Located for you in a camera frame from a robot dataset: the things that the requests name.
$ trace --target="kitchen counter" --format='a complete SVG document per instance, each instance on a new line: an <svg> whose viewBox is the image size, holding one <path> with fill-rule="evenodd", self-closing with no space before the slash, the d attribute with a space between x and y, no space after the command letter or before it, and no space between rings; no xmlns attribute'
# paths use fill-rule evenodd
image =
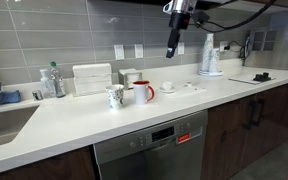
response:
<svg viewBox="0 0 288 180"><path fill-rule="evenodd" d="M157 98L143 106L135 105L133 92L127 91L125 107L120 111L109 110L105 93L82 97L69 94L61 99L43 100L18 136L0 146L0 172L288 83L288 71L282 70L236 66L226 68L222 77L202 77L181 73L185 71L181 68L166 69L155 74L144 73L144 78L151 80L155 89L171 78L174 83L189 81L206 91L175 99L157 93ZM258 85L228 80L232 76L255 76L263 72L276 79ZM26 101L26 106L33 106L30 102L35 103Z"/></svg>

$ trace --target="mug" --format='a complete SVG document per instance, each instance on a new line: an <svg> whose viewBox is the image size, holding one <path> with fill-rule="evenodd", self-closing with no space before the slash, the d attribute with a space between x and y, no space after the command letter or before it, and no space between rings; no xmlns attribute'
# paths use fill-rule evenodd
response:
<svg viewBox="0 0 288 180"><path fill-rule="evenodd" d="M107 86L106 92L110 103L110 108L119 110L123 108L124 86L120 84Z"/></svg>
<svg viewBox="0 0 288 180"><path fill-rule="evenodd" d="M154 89L149 84L149 81L136 81L133 83L136 104L146 104L154 98ZM148 91L152 94L150 98L148 98Z"/></svg>

